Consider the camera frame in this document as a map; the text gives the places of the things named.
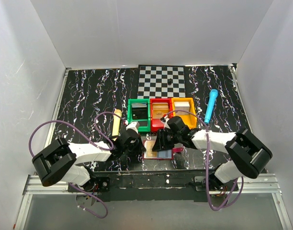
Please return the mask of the red leather card holder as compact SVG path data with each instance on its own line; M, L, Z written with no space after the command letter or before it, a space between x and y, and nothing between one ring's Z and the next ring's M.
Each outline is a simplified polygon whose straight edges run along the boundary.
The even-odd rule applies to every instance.
M174 159L174 154L181 153L183 150L184 150L183 147L177 147L177 148L173 148L171 150L157 151L158 156L154 160L172 160L172 159Z

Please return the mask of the gold VIP credit card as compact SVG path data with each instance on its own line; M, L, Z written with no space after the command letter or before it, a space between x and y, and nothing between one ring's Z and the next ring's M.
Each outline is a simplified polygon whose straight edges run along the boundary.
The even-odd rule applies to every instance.
M153 147L155 144L155 140L146 140L144 143L144 147L146 148L146 151L144 152L144 159L156 159L158 156L157 151L153 151Z

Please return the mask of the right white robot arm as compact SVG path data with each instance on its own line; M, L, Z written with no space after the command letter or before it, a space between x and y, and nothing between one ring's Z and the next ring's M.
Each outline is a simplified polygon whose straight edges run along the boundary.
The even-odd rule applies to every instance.
M229 154L230 161L217 166L207 179L218 191L236 178L257 178L273 157L270 149L248 129L218 133L189 128L179 116L168 119L163 129L157 131L152 150L171 150L179 143L190 149L211 149Z

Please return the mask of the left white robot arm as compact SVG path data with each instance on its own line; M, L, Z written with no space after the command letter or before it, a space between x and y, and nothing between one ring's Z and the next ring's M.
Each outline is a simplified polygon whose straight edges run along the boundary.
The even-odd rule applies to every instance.
M91 170L82 166L91 161L114 161L123 155L141 154L146 151L140 134L132 128L111 139L114 148L108 142L92 144L68 143L58 138L36 154L32 163L44 187L60 181L75 183L83 191L89 192L95 187Z

